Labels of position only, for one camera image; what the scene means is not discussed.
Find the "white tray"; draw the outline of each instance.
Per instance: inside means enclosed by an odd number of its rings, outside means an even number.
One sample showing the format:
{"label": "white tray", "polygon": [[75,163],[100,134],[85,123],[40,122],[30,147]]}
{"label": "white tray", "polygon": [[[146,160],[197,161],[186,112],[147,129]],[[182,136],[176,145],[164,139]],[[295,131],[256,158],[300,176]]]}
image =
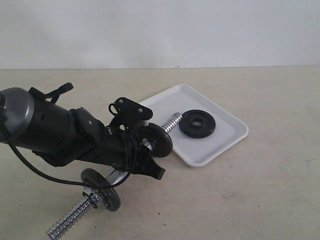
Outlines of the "white tray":
{"label": "white tray", "polygon": [[188,85],[180,84],[140,102],[153,111],[150,122],[161,125],[172,114],[200,109],[211,114],[216,122],[215,131],[205,138],[184,135],[177,126],[170,132],[173,150],[185,163],[201,167],[248,135],[245,123]]}

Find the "metal bolt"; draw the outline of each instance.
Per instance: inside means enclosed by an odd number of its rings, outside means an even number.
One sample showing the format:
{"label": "metal bolt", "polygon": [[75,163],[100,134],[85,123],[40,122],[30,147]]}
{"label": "metal bolt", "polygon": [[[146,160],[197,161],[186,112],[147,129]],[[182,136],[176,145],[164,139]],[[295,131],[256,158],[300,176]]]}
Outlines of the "metal bolt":
{"label": "metal bolt", "polygon": [[[178,125],[181,119],[182,115],[176,112],[161,127],[166,133],[169,133]],[[142,144],[150,150],[153,148],[152,144],[149,143],[147,139],[144,139]],[[127,174],[126,171],[113,170],[106,179],[113,185],[120,182]],[[90,208],[97,208],[101,205],[99,203],[103,200],[103,197],[99,195],[99,191],[86,188],[83,192],[85,193],[85,196],[46,232],[51,240],[61,238],[61,236],[64,235]]]}

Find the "threaded metal rod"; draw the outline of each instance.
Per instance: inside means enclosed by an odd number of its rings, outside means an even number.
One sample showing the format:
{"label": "threaded metal rod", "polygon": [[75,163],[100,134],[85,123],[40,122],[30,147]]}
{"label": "threaded metal rod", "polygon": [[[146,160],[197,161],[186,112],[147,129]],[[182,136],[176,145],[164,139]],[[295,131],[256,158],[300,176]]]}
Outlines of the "threaded metal rod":
{"label": "threaded metal rod", "polygon": [[[173,114],[161,127],[168,134],[181,121],[182,115],[179,112]],[[120,182],[128,173],[126,171],[113,170],[106,177],[107,181],[113,185]],[[73,208],[61,217],[46,232],[51,240],[57,240],[62,237],[92,206],[92,200],[85,196]]]}

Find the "white wall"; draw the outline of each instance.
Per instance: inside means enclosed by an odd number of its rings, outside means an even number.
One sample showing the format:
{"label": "white wall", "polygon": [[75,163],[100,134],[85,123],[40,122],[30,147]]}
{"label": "white wall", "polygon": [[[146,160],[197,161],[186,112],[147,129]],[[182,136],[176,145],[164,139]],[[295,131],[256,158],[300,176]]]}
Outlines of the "white wall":
{"label": "white wall", "polygon": [[320,65],[320,0],[4,0],[0,69]]}

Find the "table surface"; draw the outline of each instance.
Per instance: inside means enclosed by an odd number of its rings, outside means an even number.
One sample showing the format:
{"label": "table surface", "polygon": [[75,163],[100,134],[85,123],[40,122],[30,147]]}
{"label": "table surface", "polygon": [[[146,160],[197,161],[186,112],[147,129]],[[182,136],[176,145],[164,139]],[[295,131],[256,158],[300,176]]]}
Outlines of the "table surface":
{"label": "table surface", "polygon": [[[172,153],[157,163],[163,179],[133,175],[116,188],[116,212],[92,209],[63,239],[320,239],[320,67],[148,70],[1,70],[0,89],[74,89],[58,104],[84,107],[108,124],[109,103],[137,102],[187,84],[244,121],[249,135],[203,167]],[[46,230],[82,196],[82,187],[49,182],[0,145],[1,239],[47,239]],[[80,180],[74,161],[55,168],[22,149],[40,170]]]}

